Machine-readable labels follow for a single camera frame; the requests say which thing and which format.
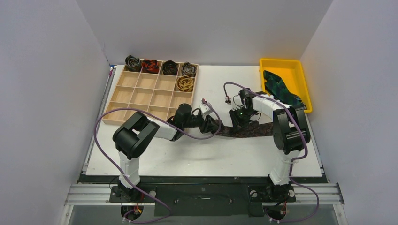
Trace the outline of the red black rolled tie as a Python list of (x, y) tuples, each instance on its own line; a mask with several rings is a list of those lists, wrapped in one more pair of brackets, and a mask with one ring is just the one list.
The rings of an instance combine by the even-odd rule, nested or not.
[(157, 60), (144, 59), (141, 63), (143, 72), (157, 74), (159, 72), (159, 64)]

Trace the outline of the aluminium frame rail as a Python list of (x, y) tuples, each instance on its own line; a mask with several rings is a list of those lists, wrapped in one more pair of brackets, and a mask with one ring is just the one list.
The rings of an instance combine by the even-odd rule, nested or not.
[(293, 185), (288, 200), (272, 202), (265, 186), (237, 183), (146, 183), (145, 197), (125, 198), (117, 185), (73, 184), (67, 195), (60, 224), (150, 225), (173, 223), (261, 223), (285, 208), (283, 225), (345, 225), (343, 198), (336, 183)]

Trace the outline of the green striped tie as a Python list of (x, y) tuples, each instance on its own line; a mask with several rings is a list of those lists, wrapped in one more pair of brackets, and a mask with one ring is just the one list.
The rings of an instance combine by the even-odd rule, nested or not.
[(303, 107), (306, 109), (306, 105), (303, 103), (301, 98), (289, 91), (281, 77), (264, 70), (263, 78), (265, 79), (265, 90), (273, 95), (275, 99), (280, 100), (284, 104)]

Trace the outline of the dark grey rolled tie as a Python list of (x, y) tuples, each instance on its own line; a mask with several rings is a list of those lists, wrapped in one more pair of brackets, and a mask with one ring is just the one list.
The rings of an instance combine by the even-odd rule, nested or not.
[(142, 68), (141, 59), (132, 55), (127, 56), (125, 58), (125, 68), (130, 72), (140, 72)]

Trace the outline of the black gold rolled tie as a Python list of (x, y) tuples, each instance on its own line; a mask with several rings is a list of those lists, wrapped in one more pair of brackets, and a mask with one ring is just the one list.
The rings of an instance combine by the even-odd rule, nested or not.
[(178, 64), (172, 60), (168, 60), (162, 64), (161, 69), (164, 75), (177, 75)]

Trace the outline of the grey brown rolled tie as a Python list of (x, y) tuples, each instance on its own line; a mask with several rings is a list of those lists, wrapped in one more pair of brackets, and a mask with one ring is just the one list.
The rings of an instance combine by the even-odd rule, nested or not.
[(197, 67), (190, 62), (185, 62), (182, 64), (181, 74), (182, 76), (188, 76), (194, 78), (197, 73)]

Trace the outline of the dark orange paisley tie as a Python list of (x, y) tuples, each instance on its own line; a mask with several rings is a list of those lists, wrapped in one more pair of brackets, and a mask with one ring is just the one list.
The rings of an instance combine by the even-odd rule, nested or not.
[(263, 123), (260, 124), (257, 121), (251, 122), (245, 128), (243, 128), (238, 133), (231, 133), (232, 127), (222, 124), (222, 129), (218, 130), (215, 135), (230, 137), (230, 138), (250, 138), (250, 137), (262, 137), (262, 136), (272, 136), (273, 135), (273, 123)]

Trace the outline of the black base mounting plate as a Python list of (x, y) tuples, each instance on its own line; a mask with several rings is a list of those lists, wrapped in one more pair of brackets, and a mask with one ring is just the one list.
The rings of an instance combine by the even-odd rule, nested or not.
[(265, 215), (282, 219), (290, 203), (318, 204), (325, 193), (325, 177), (296, 177), (293, 197), (272, 201), (266, 196), (267, 178), (154, 178), (146, 177), (137, 189), (142, 196), (131, 201), (123, 197), (116, 177), (103, 183), (71, 187), (67, 202), (81, 205), (119, 205), (121, 215), (136, 220), (154, 207), (156, 217)]

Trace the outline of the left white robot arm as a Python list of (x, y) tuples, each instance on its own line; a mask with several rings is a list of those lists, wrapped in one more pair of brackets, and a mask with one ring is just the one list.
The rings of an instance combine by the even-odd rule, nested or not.
[(222, 122), (211, 116), (212, 109), (201, 104), (193, 110), (189, 104), (180, 104), (166, 122), (147, 117), (143, 112), (133, 113), (114, 133), (113, 141), (119, 152), (122, 172), (118, 180), (121, 195), (129, 202), (142, 196), (138, 184), (139, 158), (154, 138), (177, 141), (187, 128), (198, 128), (203, 134), (215, 135)]

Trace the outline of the yellow plastic bin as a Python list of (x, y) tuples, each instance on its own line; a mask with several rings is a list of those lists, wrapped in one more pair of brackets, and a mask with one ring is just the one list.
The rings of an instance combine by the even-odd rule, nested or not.
[(305, 113), (313, 111), (304, 70), (299, 60), (259, 60), (261, 88), (280, 101), (303, 106)]

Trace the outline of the wooden compartment tray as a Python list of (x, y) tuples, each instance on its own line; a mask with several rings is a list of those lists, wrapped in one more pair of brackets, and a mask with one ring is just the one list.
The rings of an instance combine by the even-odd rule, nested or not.
[(125, 64), (118, 66), (112, 87), (107, 98), (103, 122), (109, 125), (123, 124), (133, 113), (134, 109), (147, 111), (156, 117), (167, 120), (173, 116), (180, 104), (192, 104), (199, 75), (199, 66), (194, 77), (192, 92), (181, 92), (176, 88), (176, 80), (182, 76), (181, 69), (184, 62), (178, 64), (177, 75), (164, 75), (162, 64), (158, 60), (159, 72), (150, 74), (143, 72), (130, 72)]

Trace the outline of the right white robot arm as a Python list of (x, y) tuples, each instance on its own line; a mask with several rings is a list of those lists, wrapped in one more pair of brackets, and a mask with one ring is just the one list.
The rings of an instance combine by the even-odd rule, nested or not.
[(293, 197), (291, 174), (295, 161), (308, 155), (311, 136), (304, 108), (281, 103), (264, 92), (242, 89), (240, 104), (229, 111), (232, 121), (230, 134), (272, 136), (278, 148), (278, 159), (269, 173), (265, 195), (272, 201)]

